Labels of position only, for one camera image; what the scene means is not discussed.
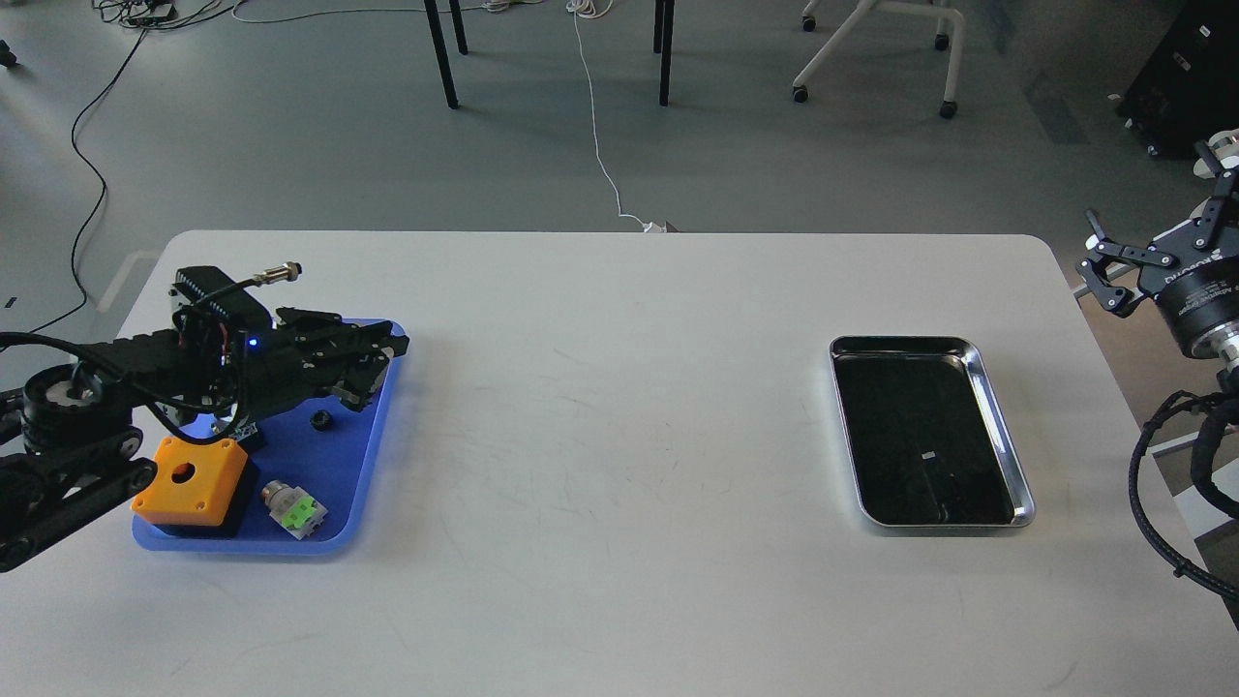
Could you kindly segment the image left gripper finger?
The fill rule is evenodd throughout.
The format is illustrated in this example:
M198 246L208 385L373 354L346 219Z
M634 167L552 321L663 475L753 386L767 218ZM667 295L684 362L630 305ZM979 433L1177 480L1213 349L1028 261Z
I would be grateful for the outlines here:
M354 413L375 400L394 361L393 353L346 354L315 361L315 397L336 397Z
M348 319L292 306L276 310L276 332L302 357L404 357L408 337L390 319Z

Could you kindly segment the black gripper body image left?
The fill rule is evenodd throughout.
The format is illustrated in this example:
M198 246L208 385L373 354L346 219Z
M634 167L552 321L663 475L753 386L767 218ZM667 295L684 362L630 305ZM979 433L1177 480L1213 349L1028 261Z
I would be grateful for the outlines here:
M252 423L326 397L335 379L322 352L309 331L213 331L209 413Z

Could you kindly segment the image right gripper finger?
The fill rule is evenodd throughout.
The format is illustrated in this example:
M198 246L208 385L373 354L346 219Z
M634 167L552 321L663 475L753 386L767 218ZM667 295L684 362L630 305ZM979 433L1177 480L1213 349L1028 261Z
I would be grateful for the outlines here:
M1218 158L1207 140L1194 142L1194 154L1214 178L1212 196L1201 203L1199 215L1193 215L1194 241L1197 251L1213 250L1214 241L1228 228L1237 229L1237 167L1227 167Z
M1084 215L1092 234L1087 241L1087 256L1075 266L1075 274L1084 281L1084 288L1098 300L1108 313L1127 318L1137 305L1147 296L1142 288L1127 288L1111 284L1118 275L1132 272L1137 267L1172 267L1177 262L1175 255L1158 253L1150 248L1134 248L1114 241L1103 229L1101 215L1093 208L1085 208Z

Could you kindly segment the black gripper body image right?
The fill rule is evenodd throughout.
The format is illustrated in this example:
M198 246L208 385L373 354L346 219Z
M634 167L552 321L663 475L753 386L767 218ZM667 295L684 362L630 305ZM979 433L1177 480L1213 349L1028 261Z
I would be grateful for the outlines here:
M1203 227L1187 220L1155 236L1156 256L1175 261L1168 267L1144 266L1137 275L1137 287L1154 300L1183 357L1196 360L1217 357L1207 336L1235 323L1238 314L1237 225L1222 225L1214 241L1199 250L1194 241L1203 235Z

